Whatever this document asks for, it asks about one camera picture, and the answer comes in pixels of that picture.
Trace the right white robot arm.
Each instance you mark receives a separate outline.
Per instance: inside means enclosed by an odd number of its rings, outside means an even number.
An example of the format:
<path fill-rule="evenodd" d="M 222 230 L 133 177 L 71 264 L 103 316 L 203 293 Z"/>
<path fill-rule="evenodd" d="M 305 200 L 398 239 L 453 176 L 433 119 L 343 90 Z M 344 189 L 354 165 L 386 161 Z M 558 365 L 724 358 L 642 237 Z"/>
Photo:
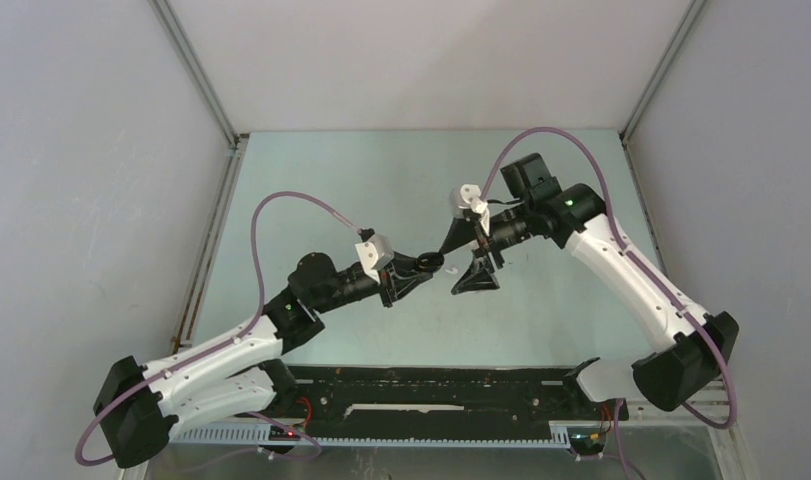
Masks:
<path fill-rule="evenodd" d="M 491 213 L 492 203 L 477 185 L 463 184 L 450 194 L 453 221 L 440 251 L 467 246 L 473 254 L 453 294 L 498 289 L 503 251 L 543 237 L 617 295 L 651 350 L 638 360 L 594 358 L 579 365 L 562 392 L 569 414 L 587 418 L 618 398 L 643 398 L 672 412 L 721 376 L 740 330 L 729 313 L 712 315 L 677 289 L 607 215 L 599 194 L 586 184 L 562 188 L 539 154 L 501 173 L 513 200 L 499 213 Z"/>

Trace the black earbud charging case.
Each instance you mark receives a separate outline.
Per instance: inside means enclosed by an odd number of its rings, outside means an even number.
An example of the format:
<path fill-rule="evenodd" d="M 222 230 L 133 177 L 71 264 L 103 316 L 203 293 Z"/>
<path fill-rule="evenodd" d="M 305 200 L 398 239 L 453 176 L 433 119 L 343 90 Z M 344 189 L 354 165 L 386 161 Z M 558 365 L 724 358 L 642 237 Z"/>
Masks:
<path fill-rule="evenodd" d="M 444 256 L 440 252 L 426 252 L 414 261 L 414 268 L 419 272 L 435 273 L 444 265 Z"/>

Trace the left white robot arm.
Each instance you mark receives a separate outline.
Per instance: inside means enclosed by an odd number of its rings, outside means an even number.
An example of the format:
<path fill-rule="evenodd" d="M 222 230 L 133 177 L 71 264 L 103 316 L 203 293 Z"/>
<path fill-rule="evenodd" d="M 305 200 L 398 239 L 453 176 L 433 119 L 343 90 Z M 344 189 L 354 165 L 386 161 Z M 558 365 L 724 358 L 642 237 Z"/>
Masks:
<path fill-rule="evenodd" d="M 359 262 L 339 270 L 328 255 L 309 253 L 284 290 L 231 330 L 144 364 L 133 356 L 116 361 L 93 406 L 110 460 L 134 467 L 200 425 L 265 409 L 278 417 L 292 412 L 297 390 L 281 358 L 323 330 L 320 314 L 373 296 L 389 307 L 444 264 L 438 252 L 382 260 L 370 272 Z"/>

